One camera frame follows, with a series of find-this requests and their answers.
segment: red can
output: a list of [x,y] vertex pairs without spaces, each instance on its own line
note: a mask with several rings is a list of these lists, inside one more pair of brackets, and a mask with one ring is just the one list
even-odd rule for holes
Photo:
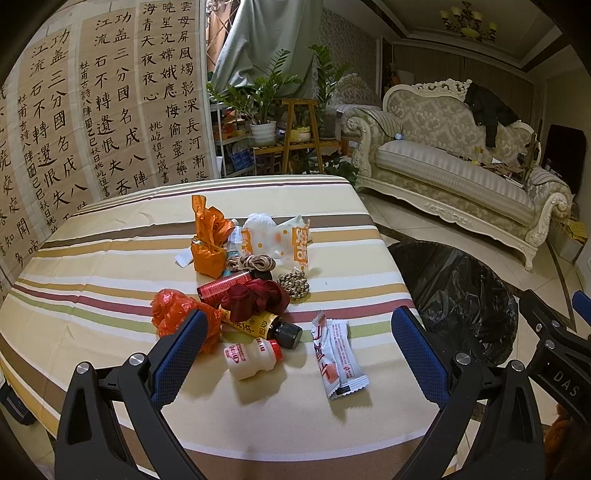
[[206,283],[205,285],[201,285],[197,288],[197,293],[199,294],[199,297],[201,297],[201,301],[203,303],[207,303],[208,305],[211,305],[217,309],[220,306],[220,302],[222,301],[225,293],[230,287],[233,285],[244,284],[248,281],[251,281],[253,278],[262,278],[264,280],[272,279],[270,272],[245,270],[234,273],[234,275],[229,275],[228,277],[220,278],[219,280],[214,280],[210,283]]

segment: table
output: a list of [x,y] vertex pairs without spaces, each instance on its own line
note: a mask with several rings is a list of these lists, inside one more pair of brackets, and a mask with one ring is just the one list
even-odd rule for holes
[[[304,329],[272,371],[237,382],[218,346],[200,355],[163,415],[211,480],[392,478],[437,413],[390,332],[410,295],[363,203],[344,179],[271,176],[161,187],[104,200],[71,217],[26,266],[0,310],[0,365],[53,435],[80,361],[120,365],[156,342],[150,301],[164,287],[195,293],[210,281],[174,262],[194,233],[191,194],[243,222],[310,219],[311,294],[284,316]],[[309,328],[318,309],[350,321],[368,388],[328,401]],[[222,343],[250,337],[225,330]],[[136,462],[151,465],[121,404]]]

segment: ornate white sofa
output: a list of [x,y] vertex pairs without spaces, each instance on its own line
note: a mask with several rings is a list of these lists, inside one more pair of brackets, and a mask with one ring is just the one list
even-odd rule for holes
[[[522,122],[499,125],[496,148],[486,149],[485,127],[474,123],[463,103],[470,83],[449,79],[396,85],[384,97],[383,111],[346,111],[343,130],[361,138],[352,155],[359,168],[358,187],[405,200],[516,248],[530,270],[551,217],[568,218],[572,195],[566,183],[539,166],[521,189],[447,153],[474,158],[475,147],[482,147],[484,163],[495,157],[512,165],[518,164],[519,153],[527,153],[533,130]],[[394,140],[399,132],[405,140]]]

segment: metal screw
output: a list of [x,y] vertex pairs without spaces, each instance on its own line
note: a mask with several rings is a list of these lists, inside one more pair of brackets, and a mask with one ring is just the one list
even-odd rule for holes
[[86,372],[88,372],[89,368],[90,368],[90,365],[88,364],[88,362],[82,362],[81,364],[78,364],[76,366],[76,372],[78,372],[80,374],[85,374]]
[[129,363],[133,366],[137,366],[144,363],[145,359],[146,357],[143,353],[134,353],[132,356],[129,357]]
[[460,365],[468,365],[471,361],[472,359],[470,358],[470,355],[468,355],[467,353],[460,352],[456,355],[456,362]]
[[522,372],[523,370],[525,370],[525,366],[519,360],[512,360],[511,368],[516,372]]

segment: beige paper scroll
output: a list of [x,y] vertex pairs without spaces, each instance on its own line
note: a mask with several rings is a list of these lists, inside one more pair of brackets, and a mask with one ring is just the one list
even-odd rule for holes
[[82,2],[55,18],[9,77],[15,98],[0,92],[2,301],[84,206],[215,177],[198,0]]

